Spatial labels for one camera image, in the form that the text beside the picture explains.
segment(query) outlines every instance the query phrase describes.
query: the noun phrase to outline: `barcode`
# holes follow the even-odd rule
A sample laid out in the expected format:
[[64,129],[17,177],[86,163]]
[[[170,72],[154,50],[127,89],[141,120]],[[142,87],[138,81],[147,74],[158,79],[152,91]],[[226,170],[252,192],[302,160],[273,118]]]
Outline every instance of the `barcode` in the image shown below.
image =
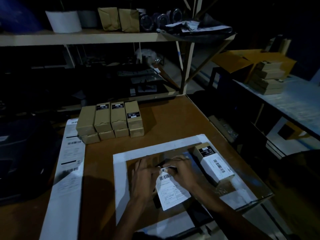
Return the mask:
[[218,166],[218,168],[220,169],[220,171],[221,171],[222,173],[225,173],[225,172],[226,172],[226,171],[223,169],[223,167],[218,163],[218,161],[217,161],[216,159],[214,159],[213,161],[214,161],[214,163]]
[[71,168],[71,169],[68,169],[68,170],[64,170],[63,173],[71,173],[73,171],[77,171],[78,169],[79,169],[79,167]]
[[77,143],[81,143],[82,141],[79,140],[79,141],[72,141],[72,142],[68,142],[68,145],[72,145],[72,144],[77,144]]
[[166,174],[166,175],[160,176],[159,178],[160,178],[160,180],[164,180],[164,179],[167,179],[167,178],[170,178],[170,177],[172,177],[171,174]]

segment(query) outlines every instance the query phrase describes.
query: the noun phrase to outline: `brown paper bag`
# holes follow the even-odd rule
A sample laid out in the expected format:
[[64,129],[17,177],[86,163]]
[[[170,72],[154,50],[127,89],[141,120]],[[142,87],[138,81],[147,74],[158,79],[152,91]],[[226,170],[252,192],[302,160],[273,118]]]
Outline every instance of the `brown paper bag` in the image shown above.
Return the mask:
[[99,7],[98,13],[105,31],[120,29],[118,9],[116,7]]
[[123,32],[140,32],[138,10],[119,9],[119,17]]

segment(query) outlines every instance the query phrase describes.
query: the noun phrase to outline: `hand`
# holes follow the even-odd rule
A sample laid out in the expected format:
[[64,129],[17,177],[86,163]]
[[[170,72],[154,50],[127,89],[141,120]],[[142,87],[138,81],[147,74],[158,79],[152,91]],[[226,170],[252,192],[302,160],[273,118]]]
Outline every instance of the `hand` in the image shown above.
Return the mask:
[[163,165],[163,167],[170,166],[176,167],[178,172],[174,169],[168,168],[168,173],[171,174],[175,181],[177,181],[183,188],[192,193],[198,186],[198,183],[197,177],[191,167],[191,161],[186,159],[183,155],[175,156]]
[[158,167],[147,168],[147,158],[143,157],[136,162],[135,169],[132,169],[131,180],[132,199],[142,201],[144,204],[150,199],[160,173]]

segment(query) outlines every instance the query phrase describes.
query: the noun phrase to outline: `person's right hand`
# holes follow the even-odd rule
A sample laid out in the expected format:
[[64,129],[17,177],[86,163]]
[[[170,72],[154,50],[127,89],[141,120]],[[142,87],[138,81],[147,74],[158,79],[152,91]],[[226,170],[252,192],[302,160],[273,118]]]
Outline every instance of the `person's right hand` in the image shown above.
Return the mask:
[[170,161],[165,163],[163,167],[174,166],[177,168],[176,172],[172,168],[168,168],[168,173],[173,176],[183,188],[187,191],[192,192],[197,186],[197,177],[191,167],[191,161],[185,158],[183,155],[175,156]]

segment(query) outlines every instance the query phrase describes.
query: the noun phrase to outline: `forearm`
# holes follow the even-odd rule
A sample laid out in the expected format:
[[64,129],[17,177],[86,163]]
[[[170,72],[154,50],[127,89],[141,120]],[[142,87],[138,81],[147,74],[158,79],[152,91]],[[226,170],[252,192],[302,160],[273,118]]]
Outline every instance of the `forearm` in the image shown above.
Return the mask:
[[139,199],[130,199],[116,227],[113,239],[131,239],[135,226],[145,208],[145,203]]
[[208,190],[197,186],[191,193],[209,210],[210,214],[229,240],[270,239],[266,234],[245,219],[239,212],[233,210],[219,197],[211,194]]

